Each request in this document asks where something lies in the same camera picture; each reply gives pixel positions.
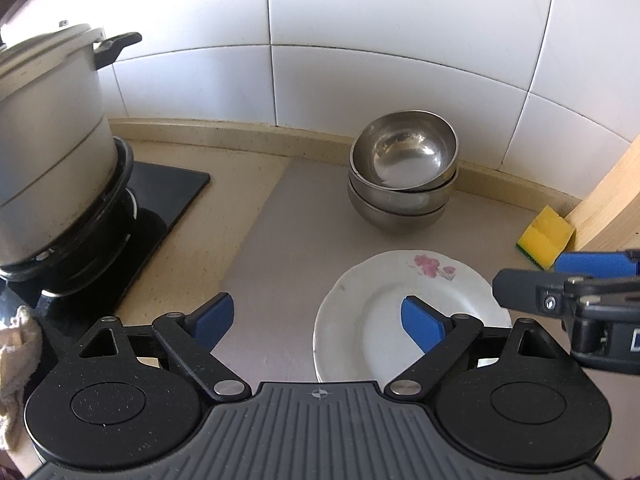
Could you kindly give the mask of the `beige cloth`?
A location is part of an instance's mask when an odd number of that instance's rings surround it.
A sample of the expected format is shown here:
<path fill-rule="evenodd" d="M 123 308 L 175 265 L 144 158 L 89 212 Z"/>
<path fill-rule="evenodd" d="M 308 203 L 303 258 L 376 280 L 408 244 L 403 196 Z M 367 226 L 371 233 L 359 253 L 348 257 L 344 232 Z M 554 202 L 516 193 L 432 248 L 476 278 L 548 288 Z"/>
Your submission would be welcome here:
<path fill-rule="evenodd" d="M 9 452 L 20 440 L 25 388 L 41 359 L 42 331 L 32 310 L 19 306 L 9 322 L 1 322 L 1 449 Z"/>

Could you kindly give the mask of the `black gas stove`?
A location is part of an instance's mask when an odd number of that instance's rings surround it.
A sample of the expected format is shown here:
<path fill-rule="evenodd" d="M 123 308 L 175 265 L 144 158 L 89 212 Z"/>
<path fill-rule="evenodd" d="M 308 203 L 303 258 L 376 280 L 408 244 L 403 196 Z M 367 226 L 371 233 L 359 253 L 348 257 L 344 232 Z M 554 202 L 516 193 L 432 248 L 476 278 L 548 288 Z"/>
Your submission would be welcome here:
<path fill-rule="evenodd" d="M 206 185 L 206 172 L 137 162 L 115 140 L 111 180 L 79 220 L 39 255 L 1 269 L 1 321 L 29 307 L 77 337 L 113 315 L 146 263 Z"/>

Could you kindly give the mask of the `small steel bowl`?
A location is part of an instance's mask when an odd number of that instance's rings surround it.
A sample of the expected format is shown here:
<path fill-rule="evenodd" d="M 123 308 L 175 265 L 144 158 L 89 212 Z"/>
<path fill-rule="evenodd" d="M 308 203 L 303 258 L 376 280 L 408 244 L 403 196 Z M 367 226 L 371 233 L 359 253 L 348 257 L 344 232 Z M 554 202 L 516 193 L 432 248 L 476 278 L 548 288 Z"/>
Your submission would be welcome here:
<path fill-rule="evenodd" d="M 364 127 L 350 149 L 349 166 L 374 188 L 410 192 L 450 180 L 458 158 L 458 136 L 449 122 L 426 110 L 402 110 Z"/>

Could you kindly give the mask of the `large steel bowl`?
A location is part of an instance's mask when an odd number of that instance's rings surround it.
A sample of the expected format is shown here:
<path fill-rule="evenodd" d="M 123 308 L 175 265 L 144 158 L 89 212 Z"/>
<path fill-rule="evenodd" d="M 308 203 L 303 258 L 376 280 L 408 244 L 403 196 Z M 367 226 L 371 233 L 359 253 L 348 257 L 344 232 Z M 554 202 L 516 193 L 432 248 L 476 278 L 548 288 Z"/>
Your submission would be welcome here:
<path fill-rule="evenodd" d="M 407 234 L 428 229 L 444 214 L 447 204 L 427 214 L 395 214 L 369 204 L 349 184 L 347 194 L 352 206 L 364 221 L 377 229 L 395 234 Z"/>

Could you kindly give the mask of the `wooden knife block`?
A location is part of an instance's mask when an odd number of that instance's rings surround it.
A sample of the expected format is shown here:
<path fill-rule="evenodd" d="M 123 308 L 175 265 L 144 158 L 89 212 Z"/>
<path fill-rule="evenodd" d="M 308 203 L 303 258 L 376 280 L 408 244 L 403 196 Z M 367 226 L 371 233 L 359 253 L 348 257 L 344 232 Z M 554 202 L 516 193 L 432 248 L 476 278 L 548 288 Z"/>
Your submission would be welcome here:
<path fill-rule="evenodd" d="M 639 138 L 629 145 L 616 165 L 565 220 L 575 228 L 568 245 L 573 252 L 639 248 Z"/>

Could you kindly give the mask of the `yellow green sponge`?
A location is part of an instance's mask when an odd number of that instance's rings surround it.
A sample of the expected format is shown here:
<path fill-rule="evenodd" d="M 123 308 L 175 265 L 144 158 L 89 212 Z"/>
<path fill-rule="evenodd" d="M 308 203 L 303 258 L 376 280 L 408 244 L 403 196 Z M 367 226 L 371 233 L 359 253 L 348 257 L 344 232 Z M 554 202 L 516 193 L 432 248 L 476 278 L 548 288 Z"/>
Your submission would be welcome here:
<path fill-rule="evenodd" d="M 567 248 L 575 228 L 550 206 L 529 223 L 516 246 L 541 269 L 549 270 Z"/>

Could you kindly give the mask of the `silver cooking pot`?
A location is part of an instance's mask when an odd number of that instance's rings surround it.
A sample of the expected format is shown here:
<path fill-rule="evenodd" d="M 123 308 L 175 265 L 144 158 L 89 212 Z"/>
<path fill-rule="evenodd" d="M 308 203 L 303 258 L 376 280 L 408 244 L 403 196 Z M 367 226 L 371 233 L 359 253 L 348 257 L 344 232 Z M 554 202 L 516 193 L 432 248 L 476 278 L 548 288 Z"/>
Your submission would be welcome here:
<path fill-rule="evenodd" d="M 137 32 L 105 38 L 87 24 L 1 53 L 1 262 L 44 252 L 96 201 L 115 171 L 98 71 Z"/>

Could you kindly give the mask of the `white plate pink flower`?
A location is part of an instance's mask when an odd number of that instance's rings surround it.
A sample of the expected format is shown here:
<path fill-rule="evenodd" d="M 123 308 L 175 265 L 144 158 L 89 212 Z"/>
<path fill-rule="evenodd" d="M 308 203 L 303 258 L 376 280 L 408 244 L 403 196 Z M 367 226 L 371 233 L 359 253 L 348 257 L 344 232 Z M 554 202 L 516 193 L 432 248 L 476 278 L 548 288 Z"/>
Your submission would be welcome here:
<path fill-rule="evenodd" d="M 345 272 L 314 322 L 320 382 L 375 380 L 383 387 L 423 356 L 401 325 L 401 301 L 416 296 L 440 313 L 465 313 L 489 327 L 512 326 L 491 286 L 466 264 L 438 252 L 394 250 Z"/>

